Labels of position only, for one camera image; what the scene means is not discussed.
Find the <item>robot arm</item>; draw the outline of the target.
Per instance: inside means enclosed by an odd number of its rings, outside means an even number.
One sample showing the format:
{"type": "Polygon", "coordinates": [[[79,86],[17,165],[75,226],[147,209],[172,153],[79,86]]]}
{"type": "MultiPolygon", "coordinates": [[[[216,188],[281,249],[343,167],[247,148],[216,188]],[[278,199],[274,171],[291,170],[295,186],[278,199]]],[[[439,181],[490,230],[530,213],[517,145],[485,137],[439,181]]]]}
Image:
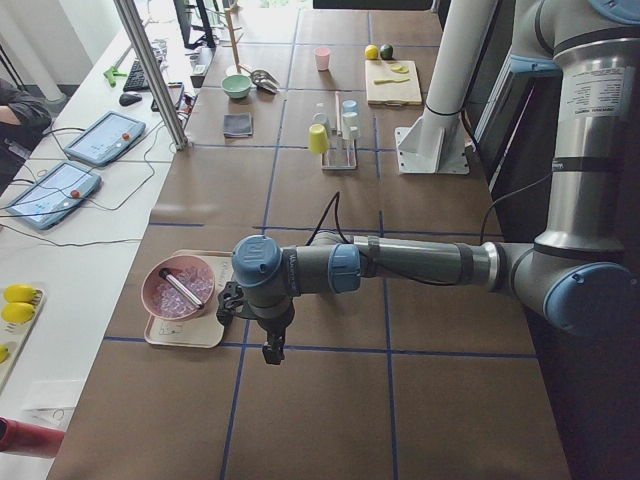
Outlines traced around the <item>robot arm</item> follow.
{"type": "Polygon", "coordinates": [[[305,245],[283,248],[253,235],[233,250],[234,278],[218,297],[220,323],[256,321],[266,333],[266,362],[279,364],[296,297],[396,276],[505,292],[574,335],[607,335],[627,325],[639,282],[621,263],[615,212],[622,141],[637,95],[639,5],[520,1],[511,65],[562,73],[547,225],[533,242],[471,246],[319,230],[305,245]]]}

